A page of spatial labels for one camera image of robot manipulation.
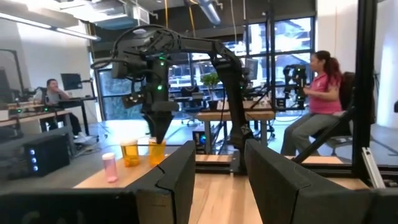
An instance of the metal pole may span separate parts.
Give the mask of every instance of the metal pole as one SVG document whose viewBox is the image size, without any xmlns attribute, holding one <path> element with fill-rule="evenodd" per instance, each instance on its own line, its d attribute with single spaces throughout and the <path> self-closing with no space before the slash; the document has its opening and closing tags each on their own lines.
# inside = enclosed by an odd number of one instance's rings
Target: metal pole
<svg viewBox="0 0 398 224">
<path fill-rule="evenodd" d="M 275 62 L 275 15 L 274 0 L 268 0 L 269 3 L 269 34 L 271 38 L 271 105 L 275 108 L 275 79 L 276 79 L 276 62 Z"/>
<path fill-rule="evenodd" d="M 269 30 L 270 30 L 270 24 L 269 24 L 269 13 L 266 14 L 266 67 L 267 67 L 267 86 L 270 87 L 270 82 L 271 82 L 271 75 L 270 75 L 270 55 L 269 55 Z"/>
<path fill-rule="evenodd" d="M 362 152 L 363 148 L 369 147 L 371 137 L 376 18 L 377 0 L 359 0 L 354 90 L 353 173 L 363 181 L 369 179 Z"/>
</svg>

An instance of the gray pants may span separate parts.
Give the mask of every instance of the gray pants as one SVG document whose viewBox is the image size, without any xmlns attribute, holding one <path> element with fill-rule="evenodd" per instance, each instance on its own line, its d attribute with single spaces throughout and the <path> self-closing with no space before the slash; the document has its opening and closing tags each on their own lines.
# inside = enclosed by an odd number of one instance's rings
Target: gray pants
<svg viewBox="0 0 398 224">
<path fill-rule="evenodd" d="M 284 156 L 296 156 L 296 150 L 302 152 L 311 145 L 311 135 L 330 127 L 337 121 L 337 116 L 328 114 L 308 113 L 302 116 L 286 128 L 280 153 Z"/>
</svg>

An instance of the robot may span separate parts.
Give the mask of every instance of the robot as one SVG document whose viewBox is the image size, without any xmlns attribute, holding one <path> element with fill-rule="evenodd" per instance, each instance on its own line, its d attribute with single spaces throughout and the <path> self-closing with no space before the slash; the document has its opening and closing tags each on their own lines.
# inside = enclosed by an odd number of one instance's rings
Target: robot
<svg viewBox="0 0 398 224">
<path fill-rule="evenodd" d="M 141 113 L 148 122 L 150 135 L 161 143 L 173 120 L 172 113 L 178 111 L 178 104 L 169 101 L 168 73 L 171 55 L 180 52 L 210 56 L 228 97 L 233 124 L 231 143 L 240 152 L 240 168 L 244 172 L 244 145 L 247 139 L 253 138 L 241 95 L 244 68 L 240 59 L 223 43 L 184 37 L 158 25 L 140 26 L 127 30 L 115 41 L 111 59 L 97 61 L 91 68 L 99 69 L 112 63 L 113 78 L 129 79 L 132 86 L 134 82 L 144 82 L 140 91 L 124 96 L 123 103 L 126 108 L 142 104 Z"/>
</svg>

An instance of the woman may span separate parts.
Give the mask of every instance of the woman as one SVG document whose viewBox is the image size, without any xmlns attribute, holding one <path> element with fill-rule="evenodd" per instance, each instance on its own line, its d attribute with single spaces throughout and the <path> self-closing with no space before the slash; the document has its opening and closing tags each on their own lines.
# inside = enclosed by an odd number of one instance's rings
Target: woman
<svg viewBox="0 0 398 224">
<path fill-rule="evenodd" d="M 309 147 L 309 137 L 334 124 L 338 117 L 333 114 L 341 112 L 341 72 L 337 59 L 321 50 L 311 56 L 310 67 L 318 74 L 311 86 L 303 89 L 309 97 L 310 112 L 286 128 L 280 152 L 285 156 L 295 156 L 296 150 L 302 152 Z"/>
</svg>

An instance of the wooden tabletop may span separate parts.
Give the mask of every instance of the wooden tabletop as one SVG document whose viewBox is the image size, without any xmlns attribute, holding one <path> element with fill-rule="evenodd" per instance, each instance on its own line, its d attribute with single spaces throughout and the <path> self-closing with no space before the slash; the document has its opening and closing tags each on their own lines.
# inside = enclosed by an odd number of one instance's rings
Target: wooden tabletop
<svg viewBox="0 0 398 224">
<path fill-rule="evenodd" d="M 269 121 L 275 118 L 273 111 L 246 111 L 246 120 L 248 121 Z M 220 121 L 221 112 L 200 112 L 196 114 L 196 118 L 200 121 Z M 223 112 L 223 121 L 231 121 L 231 113 Z"/>
<path fill-rule="evenodd" d="M 63 115 L 63 114 L 67 114 L 69 113 L 69 111 L 57 111 L 57 115 Z M 20 115 L 19 118 L 19 122 L 23 123 L 23 122 L 28 122 L 28 121 L 35 121 L 38 119 L 44 119 L 44 118 L 51 118 L 53 116 L 55 116 L 55 113 L 35 113 L 35 112 L 28 112 L 28 113 L 24 113 L 22 115 Z M 0 127 L 4 127 L 4 126 L 10 126 L 10 125 L 15 125 L 17 124 L 17 121 L 14 119 L 9 119 L 7 121 L 0 121 Z"/>
<path fill-rule="evenodd" d="M 137 167 L 124 167 L 123 160 L 117 161 L 119 180 L 114 184 L 105 181 L 104 171 L 101 170 L 84 180 L 75 188 L 115 188 L 125 187 L 146 174 L 151 166 L 146 156 L 142 156 L 141 164 Z M 200 155 L 197 159 L 215 160 L 215 157 Z M 309 157 L 307 162 L 341 163 L 337 157 Z M 333 178 L 348 189 L 367 188 L 358 179 Z M 193 203 L 189 224 L 261 224 L 261 217 L 257 209 L 249 179 L 247 177 L 225 174 L 196 174 Z"/>
<path fill-rule="evenodd" d="M 8 109 L 9 110 L 16 110 L 16 109 L 26 109 L 26 108 L 36 108 L 44 106 L 42 104 L 36 104 L 34 102 L 20 102 L 20 103 L 9 103 Z"/>
</svg>

